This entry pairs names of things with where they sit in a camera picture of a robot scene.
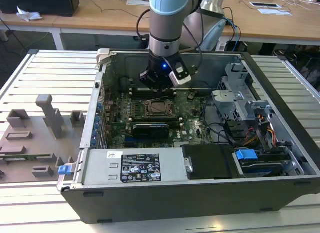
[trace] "white paper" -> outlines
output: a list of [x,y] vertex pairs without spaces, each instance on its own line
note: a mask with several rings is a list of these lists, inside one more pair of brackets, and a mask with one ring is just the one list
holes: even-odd
[[143,0],[127,0],[126,1],[127,5],[132,5],[132,6],[150,6],[150,3],[148,1],[143,1]]
[[24,10],[20,9],[19,7],[17,7],[17,9],[18,9],[18,12],[17,12],[16,15],[21,20],[29,22],[29,21],[41,20],[42,19],[41,15],[38,12],[30,13],[30,12],[27,12],[27,11],[24,11]]
[[266,15],[278,15],[278,16],[292,16],[287,11],[280,11],[276,9],[257,9],[261,14],[266,14]]

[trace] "tissue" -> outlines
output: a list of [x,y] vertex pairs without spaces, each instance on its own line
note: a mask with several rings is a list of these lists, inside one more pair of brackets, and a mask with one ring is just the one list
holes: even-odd
[[17,9],[18,9],[18,12],[17,12],[16,15],[21,20],[29,22],[29,21],[41,20],[42,19],[41,15],[38,12],[32,12],[32,13],[26,12],[26,11],[20,9],[19,7],[17,7]]

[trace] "metal slotted platform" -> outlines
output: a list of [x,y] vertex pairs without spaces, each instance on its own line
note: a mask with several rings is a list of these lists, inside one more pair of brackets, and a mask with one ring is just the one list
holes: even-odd
[[[281,61],[275,56],[253,56],[252,58],[315,143],[320,146],[319,93],[288,61]],[[259,87],[256,84],[253,84],[253,87],[261,99],[265,100]]]
[[[319,144],[318,93],[287,62],[275,57],[253,58]],[[8,127],[6,118],[12,108],[25,108],[31,116],[43,116],[35,104],[38,94],[52,94],[53,106],[62,115],[69,115],[75,108],[86,111],[97,73],[95,66],[93,51],[40,50],[28,55],[0,91],[0,132]],[[87,225],[57,191],[56,182],[21,183],[19,187],[0,184],[0,212],[1,233],[320,232],[320,194],[303,196],[277,212]]]

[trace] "warning label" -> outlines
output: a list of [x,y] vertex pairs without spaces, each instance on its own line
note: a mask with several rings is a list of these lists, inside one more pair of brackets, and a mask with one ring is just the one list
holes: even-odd
[[158,154],[128,154],[121,157],[123,183],[160,182],[161,169]]

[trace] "motherboard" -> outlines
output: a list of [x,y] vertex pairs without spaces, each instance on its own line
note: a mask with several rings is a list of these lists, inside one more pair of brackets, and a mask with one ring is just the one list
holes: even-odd
[[202,121],[205,96],[196,91],[174,90],[154,97],[141,92],[106,95],[103,118],[108,149],[212,143]]

